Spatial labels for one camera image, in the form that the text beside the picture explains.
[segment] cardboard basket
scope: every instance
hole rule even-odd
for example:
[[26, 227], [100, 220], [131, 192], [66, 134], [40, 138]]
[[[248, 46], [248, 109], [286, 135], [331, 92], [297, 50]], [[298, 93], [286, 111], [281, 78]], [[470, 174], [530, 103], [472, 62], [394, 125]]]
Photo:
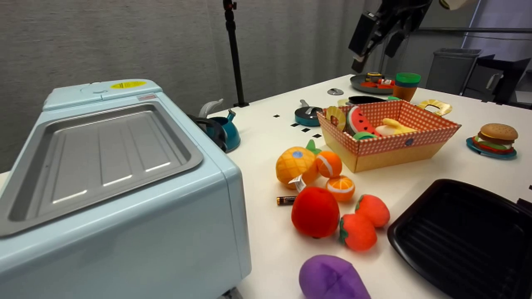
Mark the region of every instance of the cardboard basket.
[[[325, 142], [352, 172], [429, 159], [461, 127], [460, 124], [422, 110], [406, 101], [358, 106], [373, 127], [381, 126], [384, 118], [391, 118], [417, 131], [356, 140], [347, 133], [349, 127], [347, 123], [344, 131], [338, 130], [336, 125], [327, 119], [327, 109], [323, 109], [323, 113], [318, 113], [318, 119]], [[344, 115], [347, 115], [352, 107], [339, 108]]]

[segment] toy hamburger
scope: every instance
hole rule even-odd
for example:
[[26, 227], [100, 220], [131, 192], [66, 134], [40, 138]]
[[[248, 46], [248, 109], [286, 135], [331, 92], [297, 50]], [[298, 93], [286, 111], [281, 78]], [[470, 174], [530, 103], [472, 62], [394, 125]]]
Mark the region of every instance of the toy hamburger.
[[489, 123], [483, 125], [471, 141], [468, 140], [468, 145], [471, 143], [473, 150], [489, 156], [513, 157], [516, 151], [512, 145], [518, 136], [517, 131], [506, 124]]

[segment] light blue toy oven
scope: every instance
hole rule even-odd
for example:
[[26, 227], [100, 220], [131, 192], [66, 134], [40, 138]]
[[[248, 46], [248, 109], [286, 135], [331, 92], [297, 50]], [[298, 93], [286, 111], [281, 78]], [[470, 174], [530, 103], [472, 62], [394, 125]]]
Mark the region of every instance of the light blue toy oven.
[[0, 212], [2, 299], [210, 299], [251, 271], [241, 171], [149, 80], [54, 89]]

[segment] white table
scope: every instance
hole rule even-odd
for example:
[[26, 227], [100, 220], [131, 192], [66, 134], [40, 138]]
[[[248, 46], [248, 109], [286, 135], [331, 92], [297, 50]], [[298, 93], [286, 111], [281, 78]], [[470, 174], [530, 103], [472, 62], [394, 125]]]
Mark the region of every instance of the white table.
[[[245, 299], [303, 298], [298, 273], [301, 265], [316, 254], [330, 254], [353, 263], [372, 298], [447, 298], [439, 289], [414, 272], [392, 249], [386, 230], [379, 230], [378, 242], [365, 253], [341, 246], [338, 236], [312, 239], [299, 235], [290, 220], [291, 208], [277, 206], [276, 197], [295, 195], [283, 188], [276, 179], [275, 163], [279, 155], [292, 146], [305, 146], [314, 139], [316, 146], [326, 150], [321, 129], [290, 126], [295, 122], [294, 110], [300, 99], [310, 105], [328, 107], [352, 95], [361, 94], [350, 86], [350, 76], [343, 76], [289, 93], [235, 108], [234, 123], [242, 143], [229, 156], [244, 174], [247, 219], [249, 225], [252, 272], [239, 285]], [[330, 88], [340, 88], [343, 96], [327, 94]], [[379, 196], [388, 205], [392, 223], [434, 180], [452, 178], [488, 189], [509, 200], [523, 198], [532, 201], [532, 136], [527, 132], [532, 122], [529, 110], [493, 103], [482, 103], [431, 90], [418, 89], [412, 103], [439, 99], [453, 106], [447, 118], [462, 124], [462, 128], [430, 160], [396, 165], [360, 173], [351, 173], [344, 166], [343, 174], [356, 184], [354, 198], [368, 193]], [[227, 111], [216, 113], [226, 116]], [[476, 135], [489, 122], [509, 124], [521, 133], [516, 142], [518, 158], [500, 161], [480, 156], [465, 146], [465, 139]], [[6, 173], [0, 175], [0, 186]], [[325, 178], [315, 185], [324, 186]], [[354, 203], [341, 204], [342, 214], [352, 213]]]

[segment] trash can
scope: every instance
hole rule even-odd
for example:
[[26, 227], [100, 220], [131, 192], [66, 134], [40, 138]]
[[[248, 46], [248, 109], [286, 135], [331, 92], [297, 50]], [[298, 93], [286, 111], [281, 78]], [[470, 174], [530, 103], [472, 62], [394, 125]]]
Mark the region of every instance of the trash can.
[[434, 52], [427, 89], [460, 95], [481, 50], [442, 48]]

